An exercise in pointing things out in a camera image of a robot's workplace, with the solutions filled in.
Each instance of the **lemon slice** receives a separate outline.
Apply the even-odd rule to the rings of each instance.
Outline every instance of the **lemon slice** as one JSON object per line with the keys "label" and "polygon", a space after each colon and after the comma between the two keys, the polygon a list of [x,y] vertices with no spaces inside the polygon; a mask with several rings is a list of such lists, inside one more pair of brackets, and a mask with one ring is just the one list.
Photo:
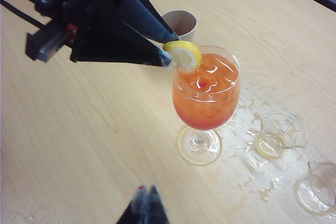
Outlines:
{"label": "lemon slice", "polygon": [[201,64],[202,53],[198,45],[185,41],[170,41],[163,45],[163,50],[167,51],[172,61],[182,67],[183,71],[192,72]]}

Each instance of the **orange cocktail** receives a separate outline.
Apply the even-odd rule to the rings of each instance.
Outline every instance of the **orange cocktail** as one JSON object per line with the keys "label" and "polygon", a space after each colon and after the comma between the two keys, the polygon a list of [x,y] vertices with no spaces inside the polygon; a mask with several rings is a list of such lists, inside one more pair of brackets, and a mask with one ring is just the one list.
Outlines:
{"label": "orange cocktail", "polygon": [[[214,53],[204,53],[207,48]],[[225,123],[236,109],[239,66],[228,52],[224,54],[230,57],[216,54],[216,47],[201,50],[202,61],[196,70],[175,75],[173,103],[183,122],[194,129],[210,130]]]}

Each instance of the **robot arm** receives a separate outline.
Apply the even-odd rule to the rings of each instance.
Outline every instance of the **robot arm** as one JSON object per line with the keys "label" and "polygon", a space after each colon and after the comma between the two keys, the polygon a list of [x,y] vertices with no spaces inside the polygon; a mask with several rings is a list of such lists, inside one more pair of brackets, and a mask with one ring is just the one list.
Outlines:
{"label": "robot arm", "polygon": [[165,43],[178,36],[149,0],[29,0],[51,21],[27,34],[26,55],[47,61],[63,45],[77,61],[130,62],[164,66]]}

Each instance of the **light wood surface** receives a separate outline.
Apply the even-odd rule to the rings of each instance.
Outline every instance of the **light wood surface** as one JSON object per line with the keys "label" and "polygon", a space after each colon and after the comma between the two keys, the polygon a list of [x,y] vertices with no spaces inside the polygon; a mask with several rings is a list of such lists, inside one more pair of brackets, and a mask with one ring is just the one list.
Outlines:
{"label": "light wood surface", "polygon": [[[46,21],[31,3],[8,1]],[[160,13],[191,11],[195,42],[241,62],[241,109],[220,130],[222,155],[205,167],[180,157],[170,71],[75,64],[68,48],[33,62],[24,46],[36,28],[2,8],[2,222],[115,223],[143,183],[159,186],[171,223],[335,222],[306,213],[294,187],[308,160],[336,162],[336,13],[312,0],[151,2]],[[258,114],[277,110],[301,119],[307,147],[285,166],[258,167],[237,148]]]}

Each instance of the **cup rim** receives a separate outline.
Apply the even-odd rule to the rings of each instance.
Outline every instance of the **cup rim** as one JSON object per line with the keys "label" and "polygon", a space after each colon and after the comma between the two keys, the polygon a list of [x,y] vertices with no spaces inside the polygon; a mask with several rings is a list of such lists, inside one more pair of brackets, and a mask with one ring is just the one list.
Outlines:
{"label": "cup rim", "polygon": [[192,88],[190,88],[190,87],[186,87],[188,90],[192,90],[193,92],[199,92],[199,93],[201,93],[201,94],[210,94],[210,95],[216,95],[216,94],[221,94],[221,93],[224,93],[224,92],[227,92],[227,91],[229,91],[232,87],[235,87],[236,86],[236,84],[239,82],[239,80],[240,80],[240,65],[239,65],[239,61],[238,61],[238,59],[233,55],[233,54],[231,54],[228,50],[226,50],[225,48],[222,48],[222,47],[218,47],[218,46],[210,46],[210,45],[201,45],[201,46],[199,46],[200,48],[205,48],[205,47],[211,47],[211,48],[218,48],[218,49],[220,49],[220,50],[223,50],[223,51],[225,51],[225,52],[227,52],[229,55],[231,55],[232,57],[233,57],[233,59],[235,60],[235,62],[236,62],[236,64],[237,64],[237,71],[238,71],[238,76],[237,76],[237,78],[236,78],[236,80],[235,81],[233,81],[232,83],[231,83],[231,85],[230,85],[230,87],[228,87],[227,89],[225,89],[225,90],[222,90],[222,91],[218,91],[218,92],[202,92],[202,91],[197,91],[197,90],[194,90],[194,89],[192,89]]}
{"label": "cup rim", "polygon": [[166,15],[166,14],[168,14],[168,13],[180,12],[180,11],[188,13],[188,14],[191,14],[191,16],[195,19],[195,25],[194,25],[193,29],[191,29],[189,32],[187,32],[185,34],[178,35],[179,37],[189,35],[189,34],[191,34],[196,29],[197,24],[198,24],[198,20],[197,20],[196,16],[192,12],[189,12],[188,10],[184,10],[184,9],[168,10],[167,12],[165,12],[164,14],[161,15],[161,17],[163,18],[163,16]]}

